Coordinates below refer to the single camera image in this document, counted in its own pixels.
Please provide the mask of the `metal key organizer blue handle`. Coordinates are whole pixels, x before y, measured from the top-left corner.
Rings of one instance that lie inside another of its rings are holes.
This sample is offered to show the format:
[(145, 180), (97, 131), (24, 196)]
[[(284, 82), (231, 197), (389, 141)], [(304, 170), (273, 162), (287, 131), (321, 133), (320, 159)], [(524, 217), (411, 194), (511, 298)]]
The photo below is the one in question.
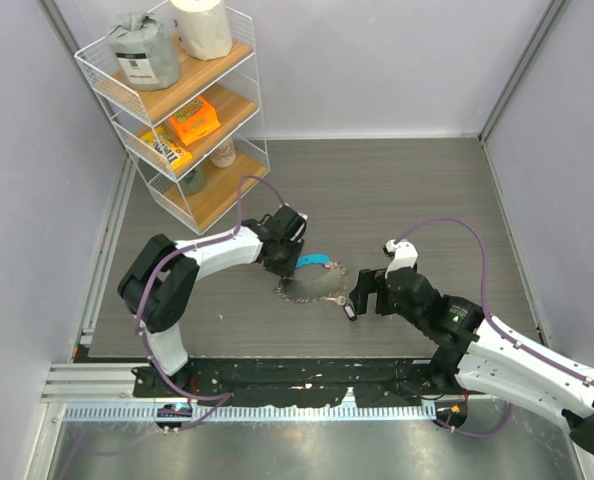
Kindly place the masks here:
[(344, 306), (346, 280), (347, 270), (340, 262), (323, 253), (308, 254), (298, 258), (293, 276), (282, 278), (275, 293), (296, 304), (330, 301)]

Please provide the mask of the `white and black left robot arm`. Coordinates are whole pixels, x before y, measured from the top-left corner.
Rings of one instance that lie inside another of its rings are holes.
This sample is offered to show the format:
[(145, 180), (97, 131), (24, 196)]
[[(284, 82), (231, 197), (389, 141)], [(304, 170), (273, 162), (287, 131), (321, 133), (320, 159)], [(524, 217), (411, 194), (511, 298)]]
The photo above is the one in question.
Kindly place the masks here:
[(135, 316), (149, 355), (159, 365), (156, 386), (171, 398), (184, 395), (191, 375), (179, 321), (195, 283), (234, 266), (260, 263), (281, 278), (296, 269), (307, 216), (283, 204), (272, 215), (248, 219), (233, 229), (192, 243), (163, 234), (146, 243), (119, 282), (117, 292)]

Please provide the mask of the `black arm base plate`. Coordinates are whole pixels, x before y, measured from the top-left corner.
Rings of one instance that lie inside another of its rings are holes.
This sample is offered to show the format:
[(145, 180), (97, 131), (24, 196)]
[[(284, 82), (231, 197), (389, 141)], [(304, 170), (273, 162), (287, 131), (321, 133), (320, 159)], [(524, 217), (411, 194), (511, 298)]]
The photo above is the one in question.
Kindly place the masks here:
[(360, 408), (399, 407), (465, 393), (412, 358), (195, 358), (172, 382), (202, 406), (226, 395), (234, 407), (333, 407), (351, 392)]

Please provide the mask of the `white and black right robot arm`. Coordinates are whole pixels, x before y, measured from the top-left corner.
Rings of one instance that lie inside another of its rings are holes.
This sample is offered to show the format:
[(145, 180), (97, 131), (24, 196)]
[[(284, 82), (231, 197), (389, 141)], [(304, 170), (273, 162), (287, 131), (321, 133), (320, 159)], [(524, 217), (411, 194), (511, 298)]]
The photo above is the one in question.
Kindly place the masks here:
[(349, 294), (356, 314), (365, 314), (370, 295), (378, 314), (403, 317), (436, 344), (429, 370), (436, 391), (496, 396), (561, 427), (594, 455), (594, 367), (485, 318), (480, 305), (440, 293), (413, 268), (360, 270)]

